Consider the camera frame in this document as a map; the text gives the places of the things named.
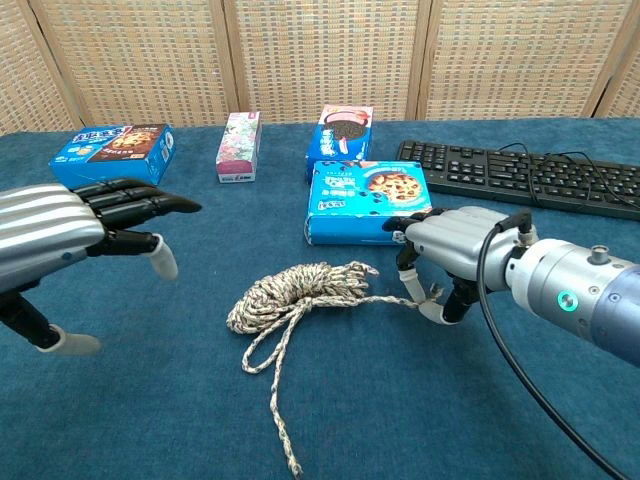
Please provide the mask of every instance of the black keyboard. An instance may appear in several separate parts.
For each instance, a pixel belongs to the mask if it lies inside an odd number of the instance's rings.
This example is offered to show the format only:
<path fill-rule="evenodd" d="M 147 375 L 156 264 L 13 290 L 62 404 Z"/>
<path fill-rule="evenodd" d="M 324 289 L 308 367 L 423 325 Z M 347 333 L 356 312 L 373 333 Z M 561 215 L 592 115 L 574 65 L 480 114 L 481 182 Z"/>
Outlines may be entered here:
<path fill-rule="evenodd" d="M 640 220 L 640 166 L 586 158 L 404 141 L 433 192 Z"/>

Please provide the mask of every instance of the black cable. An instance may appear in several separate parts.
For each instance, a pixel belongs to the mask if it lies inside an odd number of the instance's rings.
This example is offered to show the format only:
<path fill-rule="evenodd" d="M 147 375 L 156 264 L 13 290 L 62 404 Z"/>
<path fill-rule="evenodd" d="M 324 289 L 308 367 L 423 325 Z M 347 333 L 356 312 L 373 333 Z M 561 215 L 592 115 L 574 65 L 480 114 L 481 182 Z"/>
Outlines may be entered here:
<path fill-rule="evenodd" d="M 538 198 L 538 194 L 536 193 L 536 187 L 533 185 L 533 159 L 531 158 L 531 154 L 529 153 L 529 149 L 527 148 L 527 146 L 522 142 L 514 142 L 499 148 L 498 151 L 501 152 L 505 148 L 513 147 L 514 145 L 520 145 L 527 154 L 527 157 L 529 157 L 529 168 L 527 175 L 527 183 L 529 184 L 529 196 L 533 200 L 533 203 L 536 204 L 536 206 L 542 207 L 543 205 Z"/>
<path fill-rule="evenodd" d="M 575 443 L 587 456 L 597 464 L 603 471 L 605 471 L 609 476 L 616 480 L 627 480 L 622 472 L 617 470 L 613 465 L 611 465 L 604 457 L 602 457 L 591 445 L 587 443 L 587 441 L 580 436 L 578 432 L 574 430 L 574 428 L 560 415 L 560 413 L 549 403 L 549 401 L 544 397 L 542 392 L 538 390 L 538 388 L 534 385 L 528 375 L 525 373 L 523 368 L 520 366 L 518 361 L 515 359 L 509 347 L 505 343 L 502 335 L 496 326 L 495 320 L 493 318 L 493 313 L 491 311 L 491 306 L 489 305 L 489 298 L 487 295 L 487 288 L 485 283 L 485 265 L 487 262 L 487 254 L 489 252 L 489 246 L 491 245 L 491 241 L 495 238 L 495 236 L 502 231 L 502 228 L 496 225 L 485 237 L 484 242 L 482 244 L 482 248 L 480 249 L 480 254 L 478 258 L 478 269 L 476 271 L 477 275 L 477 283 L 478 283 L 478 295 L 480 296 L 480 305 L 482 307 L 482 313 L 484 313 L 484 318 L 487 322 L 487 326 L 491 331 L 491 335 L 495 340 L 500 352 L 504 356 L 505 360 L 514 371 L 518 379 L 522 382 L 525 388 L 529 391 L 534 400 L 540 405 L 540 407 L 544 410 L 544 412 L 555 422 L 558 427 Z"/>
<path fill-rule="evenodd" d="M 589 162 L 591 167 L 593 167 L 595 172 L 600 176 L 600 179 L 602 180 L 602 184 L 604 185 L 604 188 L 606 188 L 607 191 L 611 195 L 613 195 L 615 198 L 617 198 L 618 200 L 620 200 L 622 203 L 624 203 L 626 205 L 629 205 L 631 207 L 640 209 L 640 205 L 638 205 L 636 203 L 633 203 L 633 202 L 629 202 L 627 199 L 620 197 L 616 192 L 614 192 L 611 189 L 611 186 L 609 185 L 609 181 L 606 178 L 604 178 L 604 175 L 602 175 L 602 172 L 600 171 L 600 168 L 595 164 L 595 162 L 593 160 L 591 160 L 589 158 L 589 156 L 586 153 L 584 153 L 584 152 L 561 152 L 561 153 L 558 153 L 557 155 L 563 156 L 563 157 L 569 158 L 569 159 L 571 159 L 571 157 L 569 157 L 569 155 L 582 155 L 587 160 L 587 162 Z"/>
<path fill-rule="evenodd" d="M 527 157 L 529 157 L 528 158 L 528 160 L 529 160 L 529 168 L 528 168 L 528 175 L 527 175 L 527 177 L 528 177 L 527 178 L 527 183 L 529 185 L 529 196 L 531 197 L 531 199 L 533 200 L 533 203 L 536 206 L 544 208 L 544 205 L 542 204 L 541 200 L 538 198 L 538 194 L 535 191 L 536 187 L 533 184 L 533 179 L 534 179 L 534 175 L 533 175 L 533 172 L 534 172 L 534 160 L 533 160 L 533 158 L 531 158 L 531 154 L 529 153 L 529 149 L 527 148 L 527 146 L 522 142 L 514 142 L 514 143 L 510 143 L 509 145 L 505 145 L 504 147 L 499 148 L 498 151 L 502 151 L 502 150 L 504 150 L 506 148 L 513 147 L 514 145 L 520 145 L 523 148 L 523 150 L 525 151 L 525 153 L 527 154 Z M 562 157 L 566 158 L 569 162 L 571 162 L 572 164 L 576 165 L 580 169 L 582 175 L 584 175 L 585 177 L 587 176 L 587 175 L 585 175 L 585 172 L 583 170 L 584 165 L 582 165 L 581 163 L 576 162 L 573 158 L 569 157 L 568 155 L 564 155 L 564 154 L 561 154 L 561 153 L 560 154 L 545 153 L 543 155 L 543 159 L 542 159 L 541 165 L 544 165 L 546 162 L 548 162 L 550 159 L 552 159 L 552 157 L 554 155 L 562 156 Z M 538 183 L 538 186 L 540 188 L 540 192 L 542 192 L 542 186 L 540 185 L 540 183 Z M 591 188 L 592 188 L 591 187 L 591 182 L 589 182 L 589 187 L 588 187 L 588 190 L 587 190 L 587 198 L 584 200 L 584 202 L 582 202 L 582 205 L 580 205 L 578 207 L 578 209 L 582 209 L 582 208 L 587 206 L 587 202 L 591 199 Z"/>

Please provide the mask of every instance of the woven panel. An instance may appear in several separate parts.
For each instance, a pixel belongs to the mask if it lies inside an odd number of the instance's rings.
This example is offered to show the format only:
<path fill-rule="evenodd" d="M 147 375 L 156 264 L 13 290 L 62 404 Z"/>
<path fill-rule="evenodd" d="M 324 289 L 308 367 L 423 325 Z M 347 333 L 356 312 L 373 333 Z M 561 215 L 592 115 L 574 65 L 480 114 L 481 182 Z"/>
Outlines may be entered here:
<path fill-rule="evenodd" d="M 41 3 L 93 123 L 225 123 L 207 0 Z"/>
<path fill-rule="evenodd" d="M 578 116 L 632 0 L 442 0 L 426 118 Z"/>
<path fill-rule="evenodd" d="M 640 116 L 640 42 L 632 57 L 631 66 L 626 72 L 608 116 L 638 117 Z"/>
<path fill-rule="evenodd" d="M 73 125 L 15 0 L 0 1 L 0 135 Z"/>
<path fill-rule="evenodd" d="M 235 4 L 249 104 L 265 121 L 317 121 L 324 104 L 405 118 L 417 0 Z"/>

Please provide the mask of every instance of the silver robotic hand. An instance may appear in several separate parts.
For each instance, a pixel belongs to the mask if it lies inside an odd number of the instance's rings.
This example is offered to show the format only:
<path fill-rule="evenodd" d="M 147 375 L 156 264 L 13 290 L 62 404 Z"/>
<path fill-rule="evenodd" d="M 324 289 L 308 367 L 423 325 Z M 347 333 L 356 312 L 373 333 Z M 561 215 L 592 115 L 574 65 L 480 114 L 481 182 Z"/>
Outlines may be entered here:
<path fill-rule="evenodd" d="M 45 275 L 100 255 L 145 255 L 158 275 L 174 279 L 178 267 L 162 236 L 126 229 L 158 215 L 200 208 L 128 178 L 73 190 L 45 184 L 0 192 L 0 321 L 44 353 L 97 352 L 98 339 L 49 324 L 21 292 Z"/>
<path fill-rule="evenodd" d="M 507 216 L 481 207 L 436 209 L 393 218 L 407 243 L 397 257 L 400 279 L 430 320 L 453 325 L 479 300 L 478 259 L 487 234 Z M 507 225 L 490 244 L 485 267 L 489 291 L 510 290 L 518 305 L 614 355 L 640 366 L 640 265 L 554 239 L 539 240 L 535 227 L 522 233 Z M 441 289 L 425 294 L 415 261 L 424 256 L 453 278 L 444 305 Z"/>

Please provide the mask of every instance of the snack box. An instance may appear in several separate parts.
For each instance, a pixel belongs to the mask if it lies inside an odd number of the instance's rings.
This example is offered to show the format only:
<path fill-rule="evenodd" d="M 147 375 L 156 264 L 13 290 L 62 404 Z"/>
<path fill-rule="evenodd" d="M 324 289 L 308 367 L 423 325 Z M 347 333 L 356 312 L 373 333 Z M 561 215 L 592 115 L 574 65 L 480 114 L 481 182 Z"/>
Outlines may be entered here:
<path fill-rule="evenodd" d="M 87 127 L 49 166 L 68 188 L 117 177 L 157 185 L 175 150 L 171 127 L 166 124 Z"/>
<path fill-rule="evenodd" d="M 419 163 L 318 162 L 305 236 L 312 245 L 395 245 L 405 242 L 404 234 L 383 231 L 383 223 L 430 210 Z"/>
<path fill-rule="evenodd" d="M 216 157 L 216 171 L 220 182 L 255 180 L 261 133 L 260 112 L 229 115 Z"/>
<path fill-rule="evenodd" d="M 362 161 L 369 157 L 373 108 L 325 105 L 307 152 L 307 181 L 319 161 Z"/>

